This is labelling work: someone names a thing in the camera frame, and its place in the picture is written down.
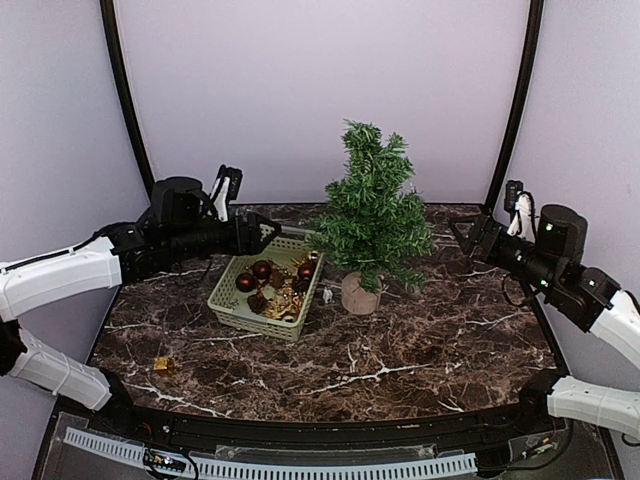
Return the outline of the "small green christmas tree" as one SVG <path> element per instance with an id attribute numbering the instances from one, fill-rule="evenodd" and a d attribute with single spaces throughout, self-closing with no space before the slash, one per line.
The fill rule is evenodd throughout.
<path id="1" fill-rule="evenodd" d="M 405 264 L 431 253 L 432 232 L 424 200 L 406 186 L 414 176 L 404 138 L 383 137 L 372 123 L 348 120 L 342 135 L 345 176 L 326 185 L 327 210 L 309 222 L 308 245 L 333 264 L 360 275 L 369 293 L 383 277 L 407 290 L 425 285 L 425 274 Z"/>

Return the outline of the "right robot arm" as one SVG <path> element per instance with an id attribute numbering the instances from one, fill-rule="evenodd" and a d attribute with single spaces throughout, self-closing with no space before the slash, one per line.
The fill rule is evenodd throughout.
<path id="1" fill-rule="evenodd" d="M 580 330 L 633 365 L 639 363 L 639 304 L 606 272 L 582 265 L 588 227 L 584 217 L 562 205 L 545 205 L 533 241 L 488 215 L 452 218 L 449 226 L 464 254 L 532 286 Z M 639 435 L 638 390 L 599 386 L 545 369 L 521 388 L 519 402 L 511 410 L 510 424 L 521 434 L 555 417 Z"/>

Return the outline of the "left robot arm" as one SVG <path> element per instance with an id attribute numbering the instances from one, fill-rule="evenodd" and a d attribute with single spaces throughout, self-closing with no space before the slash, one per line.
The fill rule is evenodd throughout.
<path id="1" fill-rule="evenodd" d="M 158 181 L 138 220 L 107 225 L 66 249 L 2 263 L 1 373 L 102 410 L 117 434 L 134 435 L 141 415 L 118 378 L 46 345 L 19 318 L 78 294 L 137 283 L 193 258 L 263 252 L 282 227 L 253 212 L 230 214 L 241 181 L 241 171 L 227 167 L 220 168 L 211 193 L 190 177 Z"/>

